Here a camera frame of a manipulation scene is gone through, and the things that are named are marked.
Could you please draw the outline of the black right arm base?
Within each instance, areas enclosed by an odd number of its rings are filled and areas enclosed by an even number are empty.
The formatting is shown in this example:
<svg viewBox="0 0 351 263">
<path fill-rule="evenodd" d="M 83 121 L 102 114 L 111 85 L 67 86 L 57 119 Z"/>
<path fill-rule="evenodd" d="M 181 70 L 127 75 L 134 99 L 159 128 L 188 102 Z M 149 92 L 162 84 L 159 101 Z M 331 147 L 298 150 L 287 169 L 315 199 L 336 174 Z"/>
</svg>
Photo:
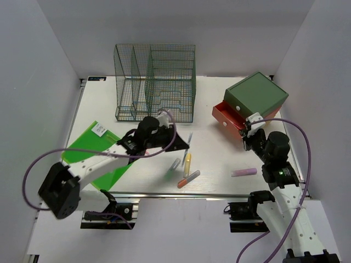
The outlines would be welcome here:
<svg viewBox="0 0 351 263">
<path fill-rule="evenodd" d="M 251 192 L 246 202 L 229 202 L 223 213 L 229 215 L 231 233 L 265 233 L 268 228 L 257 214 L 257 207 L 267 201 L 275 202 L 269 191 Z"/>
</svg>

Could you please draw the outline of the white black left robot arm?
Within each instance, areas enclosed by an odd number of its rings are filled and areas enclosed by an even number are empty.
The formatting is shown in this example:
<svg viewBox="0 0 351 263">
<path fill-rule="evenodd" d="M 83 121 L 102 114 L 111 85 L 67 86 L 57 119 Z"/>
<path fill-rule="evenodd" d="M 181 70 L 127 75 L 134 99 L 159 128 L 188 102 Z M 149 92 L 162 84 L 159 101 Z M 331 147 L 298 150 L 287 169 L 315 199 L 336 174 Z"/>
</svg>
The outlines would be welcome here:
<svg viewBox="0 0 351 263">
<path fill-rule="evenodd" d="M 161 152 L 189 149 L 177 133 L 175 124 L 167 117 L 145 117 L 138 127 L 124 137 L 82 161 L 52 165 L 38 194 L 57 219 L 64 219 L 77 210 L 105 219 L 117 217 L 117 202 L 107 190 L 88 193 L 84 188 L 94 180 L 116 169 L 146 157 L 146 151 L 159 148 Z"/>
</svg>

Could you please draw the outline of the thin blue pen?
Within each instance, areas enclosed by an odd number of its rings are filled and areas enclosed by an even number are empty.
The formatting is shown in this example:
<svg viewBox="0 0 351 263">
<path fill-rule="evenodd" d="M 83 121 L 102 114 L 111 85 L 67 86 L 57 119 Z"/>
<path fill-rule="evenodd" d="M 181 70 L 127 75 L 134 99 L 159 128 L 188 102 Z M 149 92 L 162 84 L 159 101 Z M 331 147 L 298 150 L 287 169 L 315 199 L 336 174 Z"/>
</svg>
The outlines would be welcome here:
<svg viewBox="0 0 351 263">
<path fill-rule="evenodd" d="M 193 132 L 191 132 L 191 133 L 189 134 L 189 138 L 188 138 L 188 142 L 187 142 L 189 148 L 190 148 L 190 143 L 191 143 L 192 136 L 193 136 Z M 186 159 L 186 156 L 187 156 L 187 154 L 188 154 L 189 148 L 186 149 L 185 152 L 184 152 L 184 156 L 183 156 L 183 159 L 182 159 L 182 167 L 183 167 L 184 164 L 185 164 L 185 159 Z"/>
</svg>

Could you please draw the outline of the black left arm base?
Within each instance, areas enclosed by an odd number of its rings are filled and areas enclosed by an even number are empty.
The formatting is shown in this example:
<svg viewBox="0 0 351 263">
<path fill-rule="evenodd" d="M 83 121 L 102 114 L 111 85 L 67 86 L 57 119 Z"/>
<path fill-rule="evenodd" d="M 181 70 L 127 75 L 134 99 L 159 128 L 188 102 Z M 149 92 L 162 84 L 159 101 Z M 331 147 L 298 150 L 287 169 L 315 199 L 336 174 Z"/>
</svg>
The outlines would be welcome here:
<svg viewBox="0 0 351 263">
<path fill-rule="evenodd" d="M 81 191 L 78 211 L 82 212 L 81 229 L 132 230 L 138 215 L 139 201 L 116 193 Z"/>
</svg>

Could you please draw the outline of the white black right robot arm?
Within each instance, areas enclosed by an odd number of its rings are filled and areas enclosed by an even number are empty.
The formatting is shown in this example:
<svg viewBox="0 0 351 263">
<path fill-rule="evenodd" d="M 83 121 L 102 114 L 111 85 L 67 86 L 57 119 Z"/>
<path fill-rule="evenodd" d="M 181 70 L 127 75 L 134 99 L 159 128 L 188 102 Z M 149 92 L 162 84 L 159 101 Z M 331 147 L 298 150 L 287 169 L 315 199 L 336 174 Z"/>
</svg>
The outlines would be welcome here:
<svg viewBox="0 0 351 263">
<path fill-rule="evenodd" d="M 246 151 L 252 150 L 263 162 L 262 175 L 267 191 L 252 192 L 248 198 L 248 213 L 261 218 L 279 241 L 275 252 L 281 252 L 283 262 L 339 262 L 319 240 L 306 208 L 300 204 L 303 190 L 288 159 L 289 138 L 274 131 L 266 135 L 263 129 L 255 133 L 241 131 Z"/>
</svg>

